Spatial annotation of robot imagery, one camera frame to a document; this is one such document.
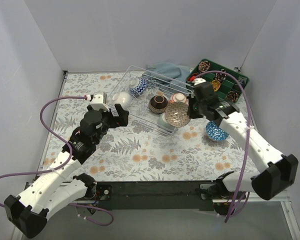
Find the brown floral pattern bowl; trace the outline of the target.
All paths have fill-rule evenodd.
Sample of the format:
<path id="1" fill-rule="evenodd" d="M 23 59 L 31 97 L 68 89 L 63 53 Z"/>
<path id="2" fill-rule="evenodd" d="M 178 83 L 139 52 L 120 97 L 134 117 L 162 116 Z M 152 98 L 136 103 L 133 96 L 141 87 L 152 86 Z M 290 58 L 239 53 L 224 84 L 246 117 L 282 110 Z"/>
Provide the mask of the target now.
<path id="1" fill-rule="evenodd" d="M 164 114 L 168 124 L 175 128 L 181 128 L 189 124 L 190 117 L 188 116 L 189 106 L 181 101 L 170 103 Z"/>

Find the plain white ribbed bowl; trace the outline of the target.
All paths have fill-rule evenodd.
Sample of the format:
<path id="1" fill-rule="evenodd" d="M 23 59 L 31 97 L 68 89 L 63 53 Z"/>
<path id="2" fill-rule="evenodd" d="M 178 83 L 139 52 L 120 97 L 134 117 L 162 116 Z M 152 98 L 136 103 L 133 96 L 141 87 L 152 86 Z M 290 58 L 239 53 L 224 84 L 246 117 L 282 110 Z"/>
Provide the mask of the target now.
<path id="1" fill-rule="evenodd" d="M 132 103 L 132 97 L 127 92 L 117 92 L 112 97 L 112 103 L 114 105 L 120 104 L 124 110 L 127 110 L 128 107 L 130 107 L 130 105 Z"/>

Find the red diamond pattern bowl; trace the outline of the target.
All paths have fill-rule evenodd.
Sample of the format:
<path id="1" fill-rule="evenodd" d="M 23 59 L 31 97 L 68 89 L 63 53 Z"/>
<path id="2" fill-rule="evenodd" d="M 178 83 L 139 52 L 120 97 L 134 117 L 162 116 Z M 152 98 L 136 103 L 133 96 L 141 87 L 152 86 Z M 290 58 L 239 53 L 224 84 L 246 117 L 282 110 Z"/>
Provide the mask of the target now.
<path id="1" fill-rule="evenodd" d="M 214 121 L 209 121 L 205 127 L 207 136 L 215 142 L 221 142 L 228 138 L 229 134 L 222 130 Z"/>

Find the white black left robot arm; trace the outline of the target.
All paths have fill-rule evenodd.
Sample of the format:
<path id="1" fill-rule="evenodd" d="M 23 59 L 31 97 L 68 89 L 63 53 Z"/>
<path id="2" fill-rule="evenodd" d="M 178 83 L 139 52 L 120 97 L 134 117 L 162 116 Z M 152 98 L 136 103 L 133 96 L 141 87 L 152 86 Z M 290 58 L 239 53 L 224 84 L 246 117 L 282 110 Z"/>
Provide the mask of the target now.
<path id="1" fill-rule="evenodd" d="M 48 219 L 72 201 L 96 197 L 97 182 L 86 173 L 75 176 L 65 187 L 61 184 L 96 151 L 109 129 L 128 125 L 129 112 L 120 104 L 115 104 L 115 109 L 117 116 L 111 110 L 89 106 L 79 127 L 49 168 L 18 196 L 9 195 L 4 200 L 8 220 L 27 238 L 36 237 Z"/>

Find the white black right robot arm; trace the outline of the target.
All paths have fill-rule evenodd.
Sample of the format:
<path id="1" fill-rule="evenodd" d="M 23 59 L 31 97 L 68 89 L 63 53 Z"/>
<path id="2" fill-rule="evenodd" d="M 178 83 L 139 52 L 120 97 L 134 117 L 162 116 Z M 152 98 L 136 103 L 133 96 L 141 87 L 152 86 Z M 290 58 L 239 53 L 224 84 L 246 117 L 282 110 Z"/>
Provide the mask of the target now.
<path id="1" fill-rule="evenodd" d="M 207 118 L 228 133 L 247 154 L 258 172 L 244 174 L 239 191 L 253 192 L 270 200 L 295 182 L 299 161 L 293 155 L 284 155 L 269 144 L 254 128 L 239 108 L 228 101 L 220 101 L 210 82 L 197 78 L 187 97 L 190 119 Z"/>

